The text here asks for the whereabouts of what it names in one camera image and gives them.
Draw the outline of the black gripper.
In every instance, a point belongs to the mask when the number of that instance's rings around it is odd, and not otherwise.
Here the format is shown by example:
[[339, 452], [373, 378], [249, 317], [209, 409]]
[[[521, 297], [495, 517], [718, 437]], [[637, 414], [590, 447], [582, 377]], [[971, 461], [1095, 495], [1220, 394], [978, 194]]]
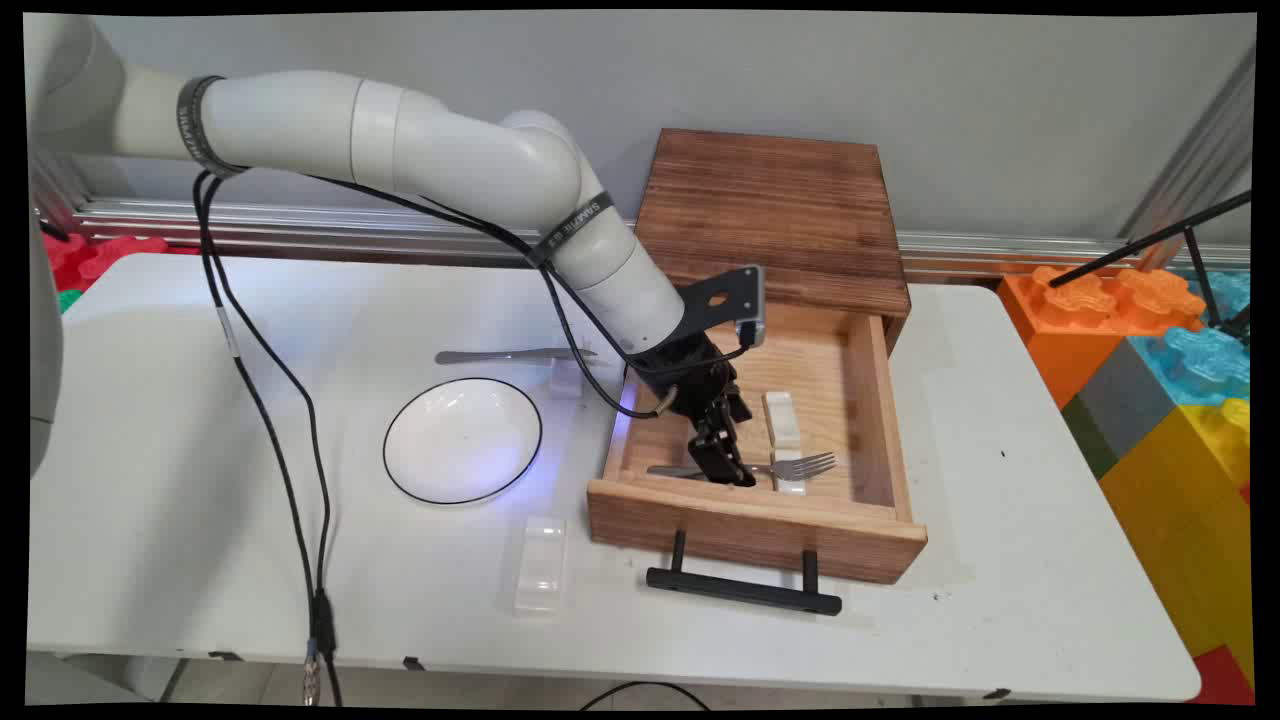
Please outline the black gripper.
[[[735, 427], [753, 419], [730, 361], [740, 354], [739, 348], [723, 354], [698, 333], [630, 355], [628, 365], [658, 398], [676, 389], [669, 410], [694, 423], [687, 454], [709, 482], [754, 487], [756, 478], [742, 461]], [[704, 420], [718, 409], [724, 421]]]

